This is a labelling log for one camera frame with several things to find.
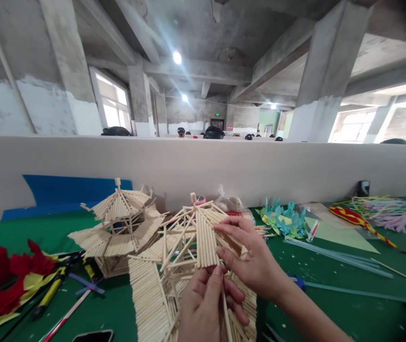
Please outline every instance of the black phone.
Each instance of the black phone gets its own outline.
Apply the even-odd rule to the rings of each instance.
[[[369,197],[370,181],[360,180],[356,186],[356,197]]]
[[[101,330],[77,335],[73,342],[111,342],[113,340],[113,336],[114,331]]]

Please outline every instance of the window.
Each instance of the window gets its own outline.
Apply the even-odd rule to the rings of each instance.
[[[264,136],[265,137],[270,136],[272,134],[272,131],[273,131],[273,126],[272,125],[266,125],[264,127]]]
[[[376,112],[347,115],[338,132],[334,132],[332,143],[363,143]]]
[[[103,126],[120,126],[132,133],[126,90],[97,69],[90,71]]]

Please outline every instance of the green table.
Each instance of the green table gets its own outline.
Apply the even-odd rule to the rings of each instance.
[[[254,213],[257,222],[260,219]],[[0,246],[5,246],[10,255],[28,251],[27,239],[37,242],[48,253],[78,250],[67,234],[94,226],[92,214],[76,211],[48,215],[39,218],[0,222]],[[387,238],[406,250],[406,234],[380,231]],[[306,281],[370,291],[387,295],[406,297],[406,279],[394,274],[394,279],[372,274],[358,268],[341,264],[314,252],[283,243],[282,237],[267,241],[275,259],[284,271],[301,276]],[[315,239],[314,245],[361,257],[377,260],[406,274],[406,255],[399,253],[379,240],[371,244],[381,253],[372,253]],[[84,275],[81,269],[75,273]],[[132,288],[128,275],[108,279],[101,288],[105,296],[90,294],[55,336],[56,341],[71,341],[76,335],[100,329],[113,329],[115,341],[135,341],[137,329],[135,310],[132,303]],[[67,279],[56,294],[44,316],[32,322],[29,317],[14,329],[5,341],[39,341],[54,324],[73,306],[75,292],[83,286],[73,279]],[[399,302],[384,299],[343,294],[321,289],[308,288],[309,297],[355,341],[390,341],[406,334],[406,309]],[[269,323],[287,341],[300,340],[298,332],[289,319],[274,304],[258,299],[258,340],[262,336],[264,323]],[[27,304],[27,310],[33,303]],[[0,339],[17,322],[18,318],[0,327]]]

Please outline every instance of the plastic bag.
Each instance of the plastic bag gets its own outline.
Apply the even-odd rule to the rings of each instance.
[[[218,206],[220,209],[222,209],[224,212],[227,211],[243,212],[246,210],[239,197],[236,196],[228,197],[225,194],[222,185],[220,185],[220,187],[218,188],[218,193],[220,196],[214,201],[214,204]]]

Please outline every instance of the purple paper strip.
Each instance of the purple paper strip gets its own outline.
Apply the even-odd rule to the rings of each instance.
[[[104,294],[104,290],[102,290],[101,288],[95,286],[95,284],[92,284],[88,281],[86,281],[85,279],[81,278],[80,276],[74,274],[74,273],[70,273],[68,275],[70,278],[73,278],[74,280],[77,280],[78,282],[82,283],[83,285],[86,285],[87,288],[85,289],[85,291],[87,291],[88,289],[91,289],[92,291],[96,291],[99,294]]]
[[[100,280],[98,280],[97,282],[95,282],[93,285],[98,285],[98,283],[101,283],[102,280],[104,280],[104,278],[101,278]],[[88,287],[83,288],[82,290],[77,291],[75,294],[76,295],[80,295],[83,294],[84,292],[86,292],[87,290],[89,290]]]

